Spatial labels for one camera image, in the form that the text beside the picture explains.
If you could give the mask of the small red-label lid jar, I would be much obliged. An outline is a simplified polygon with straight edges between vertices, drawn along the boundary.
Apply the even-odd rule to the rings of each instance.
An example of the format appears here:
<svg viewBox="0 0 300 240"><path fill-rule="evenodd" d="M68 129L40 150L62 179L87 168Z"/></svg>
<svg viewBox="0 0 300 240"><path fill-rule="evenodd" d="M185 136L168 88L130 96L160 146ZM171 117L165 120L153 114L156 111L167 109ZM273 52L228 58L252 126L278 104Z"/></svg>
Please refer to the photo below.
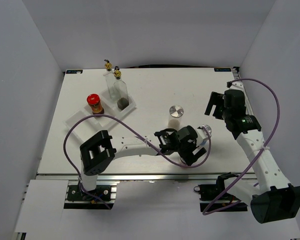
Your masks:
<svg viewBox="0 0 300 240"><path fill-rule="evenodd" d="M179 161L183 168L189 167L181 156L179 157Z"/></svg>

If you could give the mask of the dark sauce glass bottle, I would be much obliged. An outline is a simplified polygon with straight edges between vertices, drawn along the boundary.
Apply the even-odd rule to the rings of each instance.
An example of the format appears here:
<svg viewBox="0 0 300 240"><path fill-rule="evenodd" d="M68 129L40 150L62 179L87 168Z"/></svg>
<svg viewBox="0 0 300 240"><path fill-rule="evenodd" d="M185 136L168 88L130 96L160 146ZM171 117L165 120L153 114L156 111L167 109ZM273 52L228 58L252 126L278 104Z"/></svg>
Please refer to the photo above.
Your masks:
<svg viewBox="0 0 300 240"><path fill-rule="evenodd" d="M129 105L127 85L122 80L122 73L118 66L115 66L113 74L116 79L113 87L118 98L117 106L120 110L124 110Z"/></svg>

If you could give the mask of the clear liquid glass bottle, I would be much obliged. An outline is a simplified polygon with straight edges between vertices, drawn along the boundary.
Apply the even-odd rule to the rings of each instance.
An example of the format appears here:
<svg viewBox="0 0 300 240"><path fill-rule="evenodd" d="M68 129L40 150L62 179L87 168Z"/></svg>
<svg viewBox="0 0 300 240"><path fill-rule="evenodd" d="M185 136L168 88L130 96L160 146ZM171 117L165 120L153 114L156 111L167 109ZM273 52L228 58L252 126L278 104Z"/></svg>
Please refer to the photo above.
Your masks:
<svg viewBox="0 0 300 240"><path fill-rule="evenodd" d="M105 61L104 67L105 67L106 72L103 76L105 77L105 81L107 84L107 89L108 89L110 98L112 101L116 102L118 100L118 96L117 96L115 88L114 88L116 78L114 76L113 67L108 59L105 59L104 61Z"/></svg>

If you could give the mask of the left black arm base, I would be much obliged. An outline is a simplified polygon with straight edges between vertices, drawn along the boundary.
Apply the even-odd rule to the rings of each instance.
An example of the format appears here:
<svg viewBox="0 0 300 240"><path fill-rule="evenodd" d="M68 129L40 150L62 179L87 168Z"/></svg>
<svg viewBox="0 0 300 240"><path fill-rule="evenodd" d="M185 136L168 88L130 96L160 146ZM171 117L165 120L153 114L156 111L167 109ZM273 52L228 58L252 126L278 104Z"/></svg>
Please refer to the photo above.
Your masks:
<svg viewBox="0 0 300 240"><path fill-rule="evenodd" d="M111 210L116 198L117 186L113 184L97 185L89 194L83 192L79 184L67 186L64 209L71 210Z"/></svg>

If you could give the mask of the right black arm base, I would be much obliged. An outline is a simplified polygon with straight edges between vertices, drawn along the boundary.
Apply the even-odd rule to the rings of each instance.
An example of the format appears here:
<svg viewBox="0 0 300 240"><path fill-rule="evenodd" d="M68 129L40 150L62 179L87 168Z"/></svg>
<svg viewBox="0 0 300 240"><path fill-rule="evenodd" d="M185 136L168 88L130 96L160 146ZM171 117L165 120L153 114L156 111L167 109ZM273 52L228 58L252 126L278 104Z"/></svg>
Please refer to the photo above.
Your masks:
<svg viewBox="0 0 300 240"><path fill-rule="evenodd" d="M224 189L224 181L230 178L238 177L237 174L234 173L226 173L217 177L217 180L213 184L199 184L193 188L193 191L199 194L200 200L200 211L203 212L204 209L209 205L209 203L216 198ZM208 211L217 210L219 208L226 207L233 203L238 202L239 199L234 195L225 193L216 203L214 203ZM245 203L240 202L235 206L229 207L227 209L222 209L220 212L247 212L248 207Z"/></svg>

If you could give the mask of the tall jar white powder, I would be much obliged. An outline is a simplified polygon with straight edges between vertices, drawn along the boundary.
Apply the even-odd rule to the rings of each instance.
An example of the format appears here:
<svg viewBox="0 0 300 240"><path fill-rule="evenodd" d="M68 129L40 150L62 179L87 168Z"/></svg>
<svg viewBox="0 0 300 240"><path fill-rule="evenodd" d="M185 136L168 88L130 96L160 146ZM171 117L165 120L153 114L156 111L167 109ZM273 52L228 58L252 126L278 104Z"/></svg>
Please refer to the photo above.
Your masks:
<svg viewBox="0 0 300 240"><path fill-rule="evenodd" d="M179 130L181 126L184 109L180 105L172 105L169 108L169 117L167 127L169 129Z"/></svg>

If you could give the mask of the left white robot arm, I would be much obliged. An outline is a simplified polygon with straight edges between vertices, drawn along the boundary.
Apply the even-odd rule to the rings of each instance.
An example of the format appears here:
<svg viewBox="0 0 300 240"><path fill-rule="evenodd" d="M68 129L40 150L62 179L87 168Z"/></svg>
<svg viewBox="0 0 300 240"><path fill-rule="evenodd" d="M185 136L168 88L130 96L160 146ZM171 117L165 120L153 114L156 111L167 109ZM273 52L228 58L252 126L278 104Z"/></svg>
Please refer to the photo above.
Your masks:
<svg viewBox="0 0 300 240"><path fill-rule="evenodd" d="M193 128L188 125L180 130L166 128L146 136L113 138L107 130L101 130L80 147L81 185L78 193L89 200L95 196L98 175L113 160L131 156L179 155L181 162L192 167L206 154L204 145L211 140L211 129L206 125Z"/></svg>

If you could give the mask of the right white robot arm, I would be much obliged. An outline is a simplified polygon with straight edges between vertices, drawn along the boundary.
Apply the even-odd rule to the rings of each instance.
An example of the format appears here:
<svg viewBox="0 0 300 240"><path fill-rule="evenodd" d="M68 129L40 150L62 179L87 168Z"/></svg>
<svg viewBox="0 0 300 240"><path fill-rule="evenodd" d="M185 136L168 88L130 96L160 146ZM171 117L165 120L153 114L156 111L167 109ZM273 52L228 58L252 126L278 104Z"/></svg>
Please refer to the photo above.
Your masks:
<svg viewBox="0 0 300 240"><path fill-rule="evenodd" d="M240 175L220 175L215 187L217 196L209 205L234 196L250 207L260 224L294 218L300 209L300 186L293 186L279 169L266 145L261 125L255 116L246 113L244 92L236 89L212 92L205 114L225 122L249 160L247 168L253 169L258 182L255 187L243 181L246 170Z"/></svg>

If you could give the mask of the red lid sauce jar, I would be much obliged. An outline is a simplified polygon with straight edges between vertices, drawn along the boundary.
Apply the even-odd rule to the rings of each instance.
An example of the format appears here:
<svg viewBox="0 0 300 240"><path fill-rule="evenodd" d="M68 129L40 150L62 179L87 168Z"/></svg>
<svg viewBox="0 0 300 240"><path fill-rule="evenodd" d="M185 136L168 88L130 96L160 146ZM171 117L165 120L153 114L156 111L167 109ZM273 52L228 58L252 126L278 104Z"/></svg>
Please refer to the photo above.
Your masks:
<svg viewBox="0 0 300 240"><path fill-rule="evenodd" d="M104 108L101 104L101 99L98 94L92 93L86 98L87 104L90 106L92 114L104 114Z"/></svg>

